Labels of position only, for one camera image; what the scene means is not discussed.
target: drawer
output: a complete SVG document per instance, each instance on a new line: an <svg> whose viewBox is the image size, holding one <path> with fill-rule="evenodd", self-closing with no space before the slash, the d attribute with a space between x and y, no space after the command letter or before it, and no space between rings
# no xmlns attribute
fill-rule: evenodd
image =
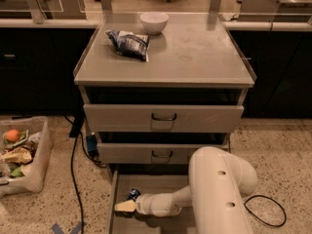
<svg viewBox="0 0 312 234"><path fill-rule="evenodd" d="M196 234L193 208L183 208L179 215L173 217L156 217L153 215L124 215L114 212L114 205L125 201L131 189L140 193L171 193L188 185L187 175L133 175L115 171L109 204L109 214L105 234Z"/></svg>
<svg viewBox="0 0 312 234"><path fill-rule="evenodd" d="M86 104L94 132L231 133L243 106Z"/></svg>
<svg viewBox="0 0 312 234"><path fill-rule="evenodd" d="M97 145L100 160L106 164L188 164L204 145L185 144L104 144Z"/></svg>

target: orange ball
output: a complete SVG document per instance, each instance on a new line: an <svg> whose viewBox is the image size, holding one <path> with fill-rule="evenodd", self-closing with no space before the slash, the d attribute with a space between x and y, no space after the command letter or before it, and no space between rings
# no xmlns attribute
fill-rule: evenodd
<svg viewBox="0 0 312 234"><path fill-rule="evenodd" d="M16 129L7 131L6 139L10 142L17 142L20 139L20 131Z"/></svg>

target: white robotic arm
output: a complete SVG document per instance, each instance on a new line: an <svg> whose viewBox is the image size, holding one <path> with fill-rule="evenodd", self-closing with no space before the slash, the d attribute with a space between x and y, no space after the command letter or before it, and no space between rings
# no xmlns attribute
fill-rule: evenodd
<svg viewBox="0 0 312 234"><path fill-rule="evenodd" d="M136 201L117 204L115 210L164 217L192 206L198 234L253 233L241 198L257 186L250 163L221 149L203 147L192 155L188 172L188 186L174 193L142 194Z"/></svg>

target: floor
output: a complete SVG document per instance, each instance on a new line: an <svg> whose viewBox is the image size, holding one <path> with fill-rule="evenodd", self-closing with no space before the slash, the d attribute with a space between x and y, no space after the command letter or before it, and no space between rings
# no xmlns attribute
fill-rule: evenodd
<svg viewBox="0 0 312 234"><path fill-rule="evenodd" d="M112 3L116 11L205 12L209 8L209 0L173 0L170 5L165 0L112 0ZM95 10L100 8L98 3L91 1L88 6L94 6ZM235 0L222 0L221 8L224 12L232 13L239 10L239 4ZM70 170L75 139L69 137L70 129L71 125L65 118L49 117L54 146L43 190L40 193L27 192L1 198L0 233L80 232L81 212ZM231 135L230 143L231 152L248 160L257 171L258 187L254 195L273 198L287 213L287 222L280 228L265 226L249 215L253 232L310 234L312 120L244 118ZM75 148L73 171L84 209L85 233L105 233L111 194L108 171L86 158L81 138ZM249 205L257 215L272 224L283 220L282 212L269 201L254 199Z"/></svg>

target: storage box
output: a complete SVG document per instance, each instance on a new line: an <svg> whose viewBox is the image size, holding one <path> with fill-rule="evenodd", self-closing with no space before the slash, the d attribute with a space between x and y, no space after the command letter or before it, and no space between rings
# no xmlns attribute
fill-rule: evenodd
<svg viewBox="0 0 312 234"><path fill-rule="evenodd" d="M40 192L43 188L52 149L47 117L0 121L1 138L5 132L11 129L21 132L29 130L30 135L41 132L41 137L28 175L16 178L0 177L0 198L4 195L27 191ZM0 149L4 150L2 139Z"/></svg>

